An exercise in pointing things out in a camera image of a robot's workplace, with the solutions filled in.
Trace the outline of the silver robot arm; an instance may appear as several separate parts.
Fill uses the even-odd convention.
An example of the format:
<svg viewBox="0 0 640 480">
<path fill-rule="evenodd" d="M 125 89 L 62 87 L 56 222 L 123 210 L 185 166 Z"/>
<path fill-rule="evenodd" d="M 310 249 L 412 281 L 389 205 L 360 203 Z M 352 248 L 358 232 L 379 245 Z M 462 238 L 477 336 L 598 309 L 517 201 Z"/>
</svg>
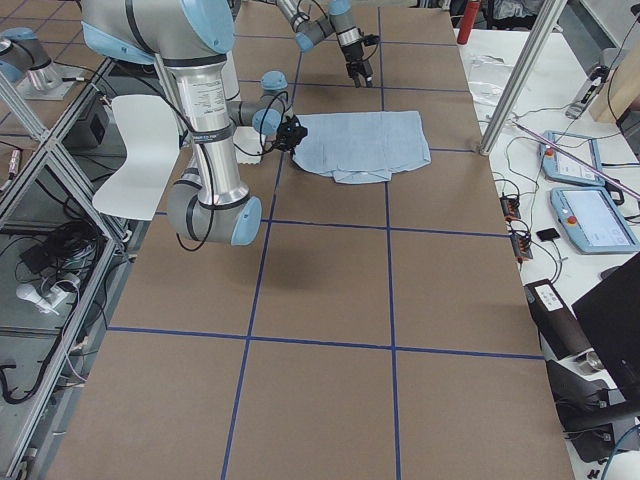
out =
<svg viewBox="0 0 640 480">
<path fill-rule="evenodd" d="M 288 104 L 279 71 L 263 78 L 263 95 L 241 105 L 225 97 L 222 70 L 234 46 L 234 20 L 225 1 L 85 1 L 84 40 L 106 57 L 149 65 L 156 58 L 177 82 L 176 111 L 192 136 L 193 169 L 171 188 L 168 216 L 178 235 L 234 246 L 257 236 L 262 205 L 241 180 L 233 134 L 252 125 L 292 151 L 307 130 Z"/>
<path fill-rule="evenodd" d="M 348 76 L 356 88 L 373 86 L 373 70 L 364 49 L 377 48 L 380 37 L 365 34 L 357 25 L 350 1 L 330 1 L 326 8 L 313 1 L 321 16 L 312 19 L 302 10 L 302 1 L 277 0 L 274 4 L 288 21 L 302 52 L 312 50 L 322 41 L 336 36 Z"/>
</svg>

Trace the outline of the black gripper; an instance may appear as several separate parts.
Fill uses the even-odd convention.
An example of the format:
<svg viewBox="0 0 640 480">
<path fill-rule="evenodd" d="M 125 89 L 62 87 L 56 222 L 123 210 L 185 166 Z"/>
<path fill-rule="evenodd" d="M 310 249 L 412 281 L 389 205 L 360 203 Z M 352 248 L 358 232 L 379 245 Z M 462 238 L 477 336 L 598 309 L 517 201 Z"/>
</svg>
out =
<svg viewBox="0 0 640 480">
<path fill-rule="evenodd" d="M 373 86 L 373 71 L 369 60 L 365 58 L 364 44 L 365 41 L 360 39 L 350 45 L 341 46 L 347 75 L 354 81 L 356 88 L 361 87 L 361 79 L 365 80 L 366 86 Z"/>
<path fill-rule="evenodd" d="M 277 133 L 275 137 L 275 149 L 281 152 L 292 153 L 298 145 L 298 134 L 295 131 Z"/>
</svg>

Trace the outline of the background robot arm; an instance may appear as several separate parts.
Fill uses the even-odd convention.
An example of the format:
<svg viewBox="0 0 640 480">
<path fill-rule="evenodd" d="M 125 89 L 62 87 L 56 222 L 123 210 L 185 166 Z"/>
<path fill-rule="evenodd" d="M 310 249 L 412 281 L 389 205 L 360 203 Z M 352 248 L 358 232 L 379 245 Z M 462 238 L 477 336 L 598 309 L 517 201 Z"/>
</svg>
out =
<svg viewBox="0 0 640 480">
<path fill-rule="evenodd" d="M 1 32 L 1 73 L 12 84 L 27 77 L 37 91 L 49 91 L 62 84 L 50 55 L 27 27 Z"/>
</svg>

